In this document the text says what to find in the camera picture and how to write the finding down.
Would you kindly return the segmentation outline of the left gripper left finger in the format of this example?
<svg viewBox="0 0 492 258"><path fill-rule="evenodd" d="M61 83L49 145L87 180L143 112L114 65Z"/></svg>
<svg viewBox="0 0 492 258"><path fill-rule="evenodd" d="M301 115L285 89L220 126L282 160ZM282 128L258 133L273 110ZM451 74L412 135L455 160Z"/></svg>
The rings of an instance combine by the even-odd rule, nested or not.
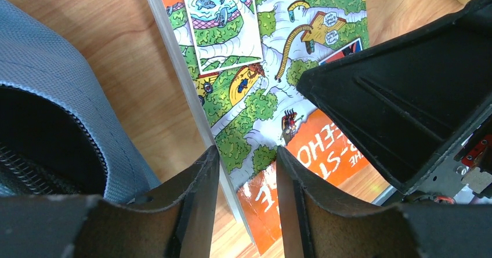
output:
<svg viewBox="0 0 492 258"><path fill-rule="evenodd" d="M2 257L208 257L219 183L210 146L128 204L98 195L1 199Z"/></svg>

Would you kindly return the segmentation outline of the orange treehouse book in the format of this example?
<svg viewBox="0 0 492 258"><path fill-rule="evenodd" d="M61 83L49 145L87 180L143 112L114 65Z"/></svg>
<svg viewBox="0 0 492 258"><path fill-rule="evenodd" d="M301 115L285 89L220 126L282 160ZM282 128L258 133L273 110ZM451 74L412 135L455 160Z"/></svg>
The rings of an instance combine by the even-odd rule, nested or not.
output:
<svg viewBox="0 0 492 258"><path fill-rule="evenodd" d="M394 191L296 89L308 69L369 46L366 0L148 0L222 187L256 251L280 246L276 151L380 205Z"/></svg>

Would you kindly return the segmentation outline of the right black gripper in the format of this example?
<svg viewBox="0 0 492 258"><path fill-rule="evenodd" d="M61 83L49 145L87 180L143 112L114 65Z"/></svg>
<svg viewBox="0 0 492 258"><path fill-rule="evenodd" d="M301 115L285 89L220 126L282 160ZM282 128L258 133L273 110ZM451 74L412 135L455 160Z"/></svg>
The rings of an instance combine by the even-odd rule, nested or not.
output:
<svg viewBox="0 0 492 258"><path fill-rule="evenodd" d="M491 0L307 70L296 88L392 185L381 206L491 204Z"/></svg>

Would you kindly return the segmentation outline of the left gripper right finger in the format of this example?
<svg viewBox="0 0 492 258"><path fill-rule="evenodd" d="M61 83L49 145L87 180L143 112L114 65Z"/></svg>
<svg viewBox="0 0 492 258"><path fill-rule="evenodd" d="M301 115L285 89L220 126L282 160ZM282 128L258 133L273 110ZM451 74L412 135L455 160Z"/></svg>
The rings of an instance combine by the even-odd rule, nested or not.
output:
<svg viewBox="0 0 492 258"><path fill-rule="evenodd" d="M278 147L276 182L286 257L490 257L491 206L358 199Z"/></svg>

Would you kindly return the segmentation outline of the blue-grey backpack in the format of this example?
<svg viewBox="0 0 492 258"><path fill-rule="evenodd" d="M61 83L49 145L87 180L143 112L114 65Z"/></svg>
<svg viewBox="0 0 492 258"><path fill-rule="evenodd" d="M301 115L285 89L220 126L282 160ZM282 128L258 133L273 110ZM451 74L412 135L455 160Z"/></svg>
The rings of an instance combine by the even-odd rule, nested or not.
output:
<svg viewBox="0 0 492 258"><path fill-rule="evenodd" d="M1 0L1 195L127 203L159 185L82 54Z"/></svg>

